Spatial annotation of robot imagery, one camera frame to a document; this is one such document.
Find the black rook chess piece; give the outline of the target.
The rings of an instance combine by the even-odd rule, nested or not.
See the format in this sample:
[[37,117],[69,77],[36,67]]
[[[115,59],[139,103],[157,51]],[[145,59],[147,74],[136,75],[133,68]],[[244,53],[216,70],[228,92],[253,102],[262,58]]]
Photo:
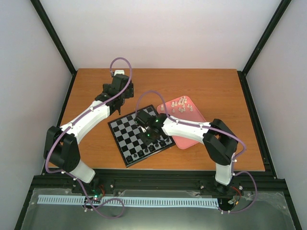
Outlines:
[[133,160],[133,158],[132,158],[131,156],[128,156],[128,157],[127,157],[127,161],[130,162],[130,161],[132,161],[132,160]]

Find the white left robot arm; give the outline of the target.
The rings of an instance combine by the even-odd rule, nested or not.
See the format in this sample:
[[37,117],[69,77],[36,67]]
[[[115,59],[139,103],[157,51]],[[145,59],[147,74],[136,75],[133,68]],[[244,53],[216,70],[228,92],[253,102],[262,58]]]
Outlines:
[[95,97],[91,105],[80,115],[61,127],[52,126],[47,131],[44,158],[45,169],[52,163],[59,169],[55,172],[69,173],[73,178],[83,181],[83,187],[89,193],[96,192],[100,181],[95,178],[95,171],[87,166],[79,152],[79,144],[85,135],[97,124],[120,112],[125,100],[134,96],[133,83],[122,70],[113,73],[112,82],[103,84],[103,91]]

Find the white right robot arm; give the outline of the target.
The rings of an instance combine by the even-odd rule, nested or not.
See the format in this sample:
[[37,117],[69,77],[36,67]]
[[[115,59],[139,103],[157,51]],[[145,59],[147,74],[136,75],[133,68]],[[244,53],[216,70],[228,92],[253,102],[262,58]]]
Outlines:
[[141,128],[140,138],[149,145],[160,137],[182,137],[205,146],[210,159],[215,162],[215,180],[229,185],[234,176],[236,158],[246,150],[240,140],[220,119],[212,122],[193,122],[161,113],[150,115],[137,111],[135,123]]

